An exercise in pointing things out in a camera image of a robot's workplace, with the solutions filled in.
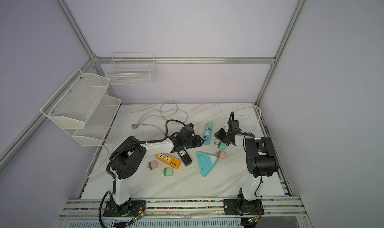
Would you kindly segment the teal adapter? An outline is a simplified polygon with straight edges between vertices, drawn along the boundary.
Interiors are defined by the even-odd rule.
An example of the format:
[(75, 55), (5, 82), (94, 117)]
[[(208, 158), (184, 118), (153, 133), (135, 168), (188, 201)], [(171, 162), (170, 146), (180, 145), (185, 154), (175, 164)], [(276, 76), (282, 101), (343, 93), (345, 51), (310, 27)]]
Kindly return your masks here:
[(214, 145), (221, 151), (224, 151), (227, 145), (223, 142), (214, 142)]

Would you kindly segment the black power strip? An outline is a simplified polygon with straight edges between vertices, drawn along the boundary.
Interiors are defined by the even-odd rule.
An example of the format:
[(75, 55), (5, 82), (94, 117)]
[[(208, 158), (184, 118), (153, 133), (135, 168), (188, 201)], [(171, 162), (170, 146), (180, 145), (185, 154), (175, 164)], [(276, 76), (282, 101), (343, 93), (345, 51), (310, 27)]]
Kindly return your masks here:
[(180, 149), (179, 151), (177, 151), (177, 153), (180, 156), (185, 167), (189, 166), (192, 163), (192, 159), (187, 153), (186, 149)]

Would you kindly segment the teal adapter strip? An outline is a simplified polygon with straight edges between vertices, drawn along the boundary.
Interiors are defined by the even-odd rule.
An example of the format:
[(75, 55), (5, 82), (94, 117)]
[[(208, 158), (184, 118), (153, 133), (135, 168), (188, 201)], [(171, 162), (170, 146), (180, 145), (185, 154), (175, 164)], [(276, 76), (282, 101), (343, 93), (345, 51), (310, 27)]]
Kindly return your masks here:
[(209, 123), (208, 123), (208, 129), (209, 129), (209, 130), (212, 130), (212, 129), (213, 129), (213, 125), (214, 125), (213, 122), (209, 122)]

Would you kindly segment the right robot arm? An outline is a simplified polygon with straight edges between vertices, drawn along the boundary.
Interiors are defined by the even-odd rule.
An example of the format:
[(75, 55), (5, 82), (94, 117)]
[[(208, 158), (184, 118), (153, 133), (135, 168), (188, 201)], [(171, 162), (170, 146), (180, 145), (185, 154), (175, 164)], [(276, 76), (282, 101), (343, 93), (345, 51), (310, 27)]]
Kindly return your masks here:
[(240, 188), (234, 212), (240, 215), (262, 211), (262, 195), (260, 192), (264, 183), (280, 166), (276, 158), (274, 144), (271, 138), (256, 137), (251, 132), (244, 132), (232, 111), (227, 122), (228, 128), (221, 128), (214, 137), (225, 146), (238, 146), (244, 150), (249, 178)]

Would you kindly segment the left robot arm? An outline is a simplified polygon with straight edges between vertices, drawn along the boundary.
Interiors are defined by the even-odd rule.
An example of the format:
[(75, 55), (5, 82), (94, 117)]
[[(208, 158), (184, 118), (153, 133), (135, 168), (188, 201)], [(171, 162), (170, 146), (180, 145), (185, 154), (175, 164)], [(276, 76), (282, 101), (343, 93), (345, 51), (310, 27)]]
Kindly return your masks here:
[(140, 141), (134, 136), (128, 137), (111, 155), (106, 172), (112, 177), (113, 189), (106, 192), (109, 196), (105, 215), (127, 216), (145, 207), (146, 202), (133, 202), (130, 194), (131, 177), (139, 169), (146, 155), (155, 155), (168, 170), (177, 170), (181, 164), (186, 167), (192, 163), (187, 149), (199, 148), (205, 140), (195, 134), (193, 124), (178, 120), (167, 120), (165, 137), (160, 140)]

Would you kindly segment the pink adapter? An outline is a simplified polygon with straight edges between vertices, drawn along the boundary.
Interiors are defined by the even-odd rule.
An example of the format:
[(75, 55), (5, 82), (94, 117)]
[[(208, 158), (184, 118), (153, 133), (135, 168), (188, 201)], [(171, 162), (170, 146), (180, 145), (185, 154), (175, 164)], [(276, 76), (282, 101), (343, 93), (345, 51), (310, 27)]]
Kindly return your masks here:
[(224, 152), (224, 151), (218, 151), (218, 152), (216, 152), (216, 157), (217, 157), (218, 159), (224, 160), (224, 159), (226, 158), (226, 156), (227, 156), (227, 153)]
[(148, 165), (147, 165), (147, 168), (148, 168), (149, 170), (154, 170), (154, 169), (158, 168), (158, 163), (157, 163), (157, 161), (150, 161), (150, 162), (148, 163)]

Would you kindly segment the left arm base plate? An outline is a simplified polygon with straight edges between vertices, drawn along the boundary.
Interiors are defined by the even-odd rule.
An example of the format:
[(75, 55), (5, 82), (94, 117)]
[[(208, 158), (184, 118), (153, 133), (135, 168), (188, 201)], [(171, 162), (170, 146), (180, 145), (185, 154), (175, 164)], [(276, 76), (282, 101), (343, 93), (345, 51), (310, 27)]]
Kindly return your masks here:
[(117, 205), (114, 200), (108, 200), (104, 210), (104, 217), (136, 217), (143, 213), (146, 208), (146, 201), (127, 201), (122, 205)]

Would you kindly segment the blue power strip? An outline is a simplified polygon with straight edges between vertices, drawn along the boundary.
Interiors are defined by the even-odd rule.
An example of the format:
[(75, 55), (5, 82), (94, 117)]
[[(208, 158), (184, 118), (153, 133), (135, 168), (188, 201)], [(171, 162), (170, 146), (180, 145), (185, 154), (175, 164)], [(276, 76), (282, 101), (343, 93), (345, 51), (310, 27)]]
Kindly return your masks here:
[(212, 130), (208, 129), (208, 123), (206, 124), (205, 132), (204, 132), (204, 145), (209, 146), (212, 137)]

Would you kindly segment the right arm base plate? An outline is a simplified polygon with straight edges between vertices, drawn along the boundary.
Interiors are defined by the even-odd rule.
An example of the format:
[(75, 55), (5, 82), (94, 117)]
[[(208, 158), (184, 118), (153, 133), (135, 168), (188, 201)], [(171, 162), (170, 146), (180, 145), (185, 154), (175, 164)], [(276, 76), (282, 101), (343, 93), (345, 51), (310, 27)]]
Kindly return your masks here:
[(257, 199), (254, 201), (236, 199), (224, 199), (224, 213), (225, 215), (264, 215), (264, 206), (262, 200)]

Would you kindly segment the teal power strip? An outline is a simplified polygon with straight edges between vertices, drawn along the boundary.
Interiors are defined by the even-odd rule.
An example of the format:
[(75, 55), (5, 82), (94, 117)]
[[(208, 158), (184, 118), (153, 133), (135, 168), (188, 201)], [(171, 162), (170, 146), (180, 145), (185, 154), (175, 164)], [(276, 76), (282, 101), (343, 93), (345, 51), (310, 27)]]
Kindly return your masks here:
[(206, 177), (218, 162), (218, 157), (203, 152), (197, 152), (197, 161), (201, 175)]

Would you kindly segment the green adapter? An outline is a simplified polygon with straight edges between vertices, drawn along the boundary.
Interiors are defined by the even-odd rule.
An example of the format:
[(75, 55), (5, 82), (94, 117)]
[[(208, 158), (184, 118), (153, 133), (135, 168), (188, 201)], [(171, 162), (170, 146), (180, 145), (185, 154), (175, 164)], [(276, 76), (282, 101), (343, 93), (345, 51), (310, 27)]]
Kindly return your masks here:
[(164, 168), (162, 174), (165, 176), (165, 177), (171, 177), (173, 175), (173, 168)]

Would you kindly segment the orange power strip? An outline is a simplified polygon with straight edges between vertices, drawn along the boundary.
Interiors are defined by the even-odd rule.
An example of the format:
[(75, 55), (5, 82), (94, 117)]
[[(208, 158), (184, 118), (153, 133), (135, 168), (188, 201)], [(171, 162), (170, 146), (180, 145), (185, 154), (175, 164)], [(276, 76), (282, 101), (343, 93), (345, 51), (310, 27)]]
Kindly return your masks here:
[(169, 154), (167, 153), (159, 153), (156, 155), (156, 158), (158, 161), (170, 166), (171, 168), (173, 169), (176, 169), (178, 170), (180, 165), (181, 165), (181, 161), (170, 156)]

